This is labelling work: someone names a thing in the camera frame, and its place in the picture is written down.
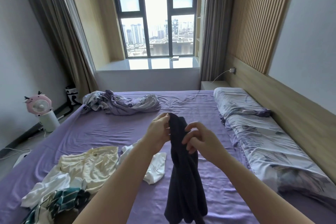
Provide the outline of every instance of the window sill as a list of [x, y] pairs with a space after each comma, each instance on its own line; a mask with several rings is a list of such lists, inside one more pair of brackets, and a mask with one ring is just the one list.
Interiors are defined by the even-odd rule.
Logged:
[[121, 70], [157, 70], [157, 69], [199, 69], [198, 57], [180, 57], [179, 60], [170, 58], [141, 58], [113, 61], [99, 71], [121, 71]]

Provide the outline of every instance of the gray curtain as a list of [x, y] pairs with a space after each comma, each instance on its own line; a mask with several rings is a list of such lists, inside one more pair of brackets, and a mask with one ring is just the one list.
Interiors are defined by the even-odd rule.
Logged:
[[202, 44], [201, 81], [213, 81], [224, 72], [232, 5], [233, 0], [207, 0]]
[[29, 0], [44, 35], [79, 97], [98, 90], [64, 0]]

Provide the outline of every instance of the black window frame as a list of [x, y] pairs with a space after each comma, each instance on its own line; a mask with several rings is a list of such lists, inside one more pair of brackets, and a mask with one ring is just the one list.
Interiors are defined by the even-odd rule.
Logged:
[[[148, 35], [148, 25], [147, 25], [147, 18], [146, 18], [146, 10], [145, 10], [145, 0], [138, 0], [139, 1], [139, 11], [132, 11], [132, 12], [122, 12], [121, 11], [121, 3], [120, 0], [115, 0], [115, 7], [117, 10], [119, 26], [121, 30], [121, 37], [123, 40], [125, 56], [128, 59], [134, 58], [166, 58], [166, 57], [173, 57], [173, 41], [172, 41], [172, 20], [171, 17], [175, 15], [194, 15], [194, 39], [193, 39], [193, 51], [191, 55], [180, 55], [181, 57], [193, 57], [195, 56], [195, 42], [196, 42], [196, 22], [197, 22], [197, 0], [192, 0], [192, 7], [190, 8], [173, 8], [173, 0], [167, 0], [167, 24], [168, 24], [168, 49], [169, 55], [160, 55], [160, 56], [151, 56], [150, 49], [149, 49], [149, 35]], [[147, 56], [142, 57], [128, 57], [127, 48], [126, 48], [126, 40], [124, 38], [121, 19], [125, 18], [140, 18], [143, 19], [143, 28], [145, 32], [145, 44], [147, 50]]]

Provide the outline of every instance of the black cloth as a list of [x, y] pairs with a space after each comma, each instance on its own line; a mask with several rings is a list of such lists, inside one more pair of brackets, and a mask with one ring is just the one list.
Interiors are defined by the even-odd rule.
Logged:
[[189, 154], [186, 145], [181, 144], [187, 134], [187, 123], [183, 117], [170, 113], [171, 158], [174, 166], [171, 173], [165, 217], [170, 224], [195, 220], [204, 223], [208, 207], [204, 189], [198, 173], [198, 152]]

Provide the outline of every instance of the nightstand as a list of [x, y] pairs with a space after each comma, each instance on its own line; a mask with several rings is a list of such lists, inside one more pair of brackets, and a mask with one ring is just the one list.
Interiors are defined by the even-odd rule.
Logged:
[[214, 90], [218, 87], [231, 88], [226, 81], [201, 82], [201, 90]]

